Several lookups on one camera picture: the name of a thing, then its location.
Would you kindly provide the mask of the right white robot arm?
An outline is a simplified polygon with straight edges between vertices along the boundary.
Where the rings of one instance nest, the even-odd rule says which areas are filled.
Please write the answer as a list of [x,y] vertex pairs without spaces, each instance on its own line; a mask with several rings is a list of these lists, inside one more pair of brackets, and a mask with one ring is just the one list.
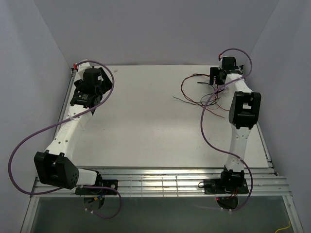
[[232,131],[230,154],[220,178],[205,181],[205,190],[206,193],[212,194],[247,194],[243,161],[248,137],[259,118],[261,94],[253,92],[247,86],[235,57],[225,56],[219,60],[220,66],[212,67],[210,76],[215,79],[217,85],[232,81],[234,88],[228,115]]

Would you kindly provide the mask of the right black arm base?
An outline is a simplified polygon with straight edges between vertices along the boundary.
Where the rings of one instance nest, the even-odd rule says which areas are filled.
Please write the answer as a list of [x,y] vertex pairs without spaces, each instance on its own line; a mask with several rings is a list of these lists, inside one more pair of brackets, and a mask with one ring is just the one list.
[[198,188],[204,190],[206,195],[216,195],[217,204],[226,210],[233,210],[238,207],[238,194],[248,194],[248,186],[243,181],[242,186],[224,186],[221,179],[204,179],[198,183]]

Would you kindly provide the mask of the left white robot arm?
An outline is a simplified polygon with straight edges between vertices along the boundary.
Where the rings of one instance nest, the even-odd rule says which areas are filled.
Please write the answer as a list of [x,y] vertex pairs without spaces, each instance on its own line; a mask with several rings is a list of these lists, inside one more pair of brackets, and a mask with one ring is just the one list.
[[94,106],[112,88],[112,82],[103,68],[87,67],[79,72],[81,79],[74,82],[75,90],[69,103],[67,121],[44,152],[37,152],[34,163],[43,184],[65,189],[86,185],[92,194],[103,189],[96,171],[78,169],[74,163],[74,148],[86,124],[94,115]]

